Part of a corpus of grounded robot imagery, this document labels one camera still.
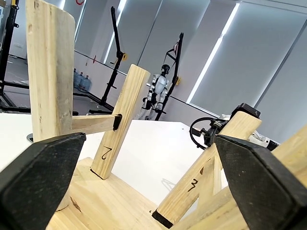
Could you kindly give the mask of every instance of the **wood grain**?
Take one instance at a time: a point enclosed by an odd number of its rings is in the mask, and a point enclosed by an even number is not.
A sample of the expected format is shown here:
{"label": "wood grain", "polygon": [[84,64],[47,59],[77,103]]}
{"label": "wood grain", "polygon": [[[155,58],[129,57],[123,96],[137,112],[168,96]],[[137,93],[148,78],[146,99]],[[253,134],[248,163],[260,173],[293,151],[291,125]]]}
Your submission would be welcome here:
{"label": "wood grain", "polygon": [[[237,112],[220,134],[247,139],[261,121],[244,112]],[[201,169],[212,157],[218,156],[215,144],[203,152],[159,205],[157,212],[173,224],[177,223],[199,196]]]}
{"label": "wood grain", "polygon": [[[72,124],[75,22],[41,0],[26,0],[26,38],[34,141],[68,134]],[[65,196],[59,210],[68,205]]]}
{"label": "wood grain", "polygon": [[141,105],[142,90],[148,81],[150,73],[131,65],[124,82],[119,99],[114,107],[113,115],[122,114],[122,120],[115,131],[104,134],[98,151],[95,155],[92,170],[102,179],[111,174],[120,147],[124,141],[135,109]]}
{"label": "wood grain", "polygon": [[[272,154],[278,158],[296,178],[307,187],[307,125],[276,148]],[[247,230],[249,229],[226,187],[212,199],[198,206],[174,230]]]}
{"label": "wood grain", "polygon": [[47,230],[161,230],[151,217],[156,207],[113,174],[101,180],[90,171],[92,159],[78,162],[70,185],[70,205],[56,212]]}
{"label": "wood grain", "polygon": [[221,168],[222,163],[218,155],[214,157],[214,186],[213,195],[217,194],[222,189],[222,179],[221,179]]}
{"label": "wood grain", "polygon": [[115,115],[73,116],[71,132],[92,134],[113,130],[114,119]]}
{"label": "wood grain", "polygon": [[199,186],[199,198],[197,207],[200,207],[203,203],[207,202],[208,199],[213,197],[213,188],[214,188],[214,159],[212,157],[205,163],[202,177],[200,179]]}

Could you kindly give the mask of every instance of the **handwritten number 2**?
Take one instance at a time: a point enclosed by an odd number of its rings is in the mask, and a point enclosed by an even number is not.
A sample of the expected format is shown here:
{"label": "handwritten number 2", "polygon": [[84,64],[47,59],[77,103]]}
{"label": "handwritten number 2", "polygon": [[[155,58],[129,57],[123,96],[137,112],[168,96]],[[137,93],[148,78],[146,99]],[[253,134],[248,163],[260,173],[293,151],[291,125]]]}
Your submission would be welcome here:
{"label": "handwritten number 2", "polygon": [[104,154],[104,155],[102,155],[102,157],[101,157],[101,159],[103,159],[103,160],[105,160],[106,159],[106,155],[107,155],[107,153],[108,152],[110,152],[112,149],[111,148],[109,148],[109,147],[106,147],[106,146],[104,146],[105,148],[107,148],[108,149],[108,151]]}
{"label": "handwritten number 2", "polygon": [[194,181],[194,182],[191,182],[191,184],[192,184],[193,187],[191,187],[191,188],[188,190],[188,192],[191,191],[193,188],[195,188],[195,185],[198,183],[198,180],[196,180],[196,179],[193,179],[193,181]]}

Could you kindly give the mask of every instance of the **tabletop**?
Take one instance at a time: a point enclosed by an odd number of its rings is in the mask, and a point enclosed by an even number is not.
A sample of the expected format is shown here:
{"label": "tabletop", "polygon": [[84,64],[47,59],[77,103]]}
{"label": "tabletop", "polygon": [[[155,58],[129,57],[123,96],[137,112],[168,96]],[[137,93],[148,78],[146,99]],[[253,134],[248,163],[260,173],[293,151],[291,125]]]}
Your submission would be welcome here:
{"label": "tabletop", "polygon": [[[0,114],[0,171],[30,145],[30,133],[31,115]],[[103,134],[86,135],[79,160],[94,158]],[[112,173],[158,205],[202,151],[181,122],[133,120]]]}

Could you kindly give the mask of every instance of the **humanoid robot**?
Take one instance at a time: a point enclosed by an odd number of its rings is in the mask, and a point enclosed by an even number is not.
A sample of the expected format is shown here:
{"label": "humanoid robot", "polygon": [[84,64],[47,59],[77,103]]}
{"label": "humanoid robot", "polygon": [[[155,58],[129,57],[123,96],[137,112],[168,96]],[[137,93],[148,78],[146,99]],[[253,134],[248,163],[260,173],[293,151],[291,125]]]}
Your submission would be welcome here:
{"label": "humanoid robot", "polygon": [[153,75],[147,97],[143,98],[144,104],[141,109],[140,120],[152,120],[155,113],[162,110],[163,101],[168,93],[167,86],[169,80],[166,78],[166,75],[169,73],[169,70],[170,66],[164,64],[161,67],[161,74]]}

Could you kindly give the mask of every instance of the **black clamp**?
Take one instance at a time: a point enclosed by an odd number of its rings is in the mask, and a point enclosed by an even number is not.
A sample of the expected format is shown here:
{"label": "black clamp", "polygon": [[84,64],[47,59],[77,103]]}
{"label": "black clamp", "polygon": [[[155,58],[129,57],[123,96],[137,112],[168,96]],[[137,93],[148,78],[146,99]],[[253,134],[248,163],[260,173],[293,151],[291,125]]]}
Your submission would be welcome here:
{"label": "black clamp", "polygon": [[118,129],[119,124],[120,124],[122,118],[123,118],[122,114],[115,115],[114,124],[113,124],[113,131]]}

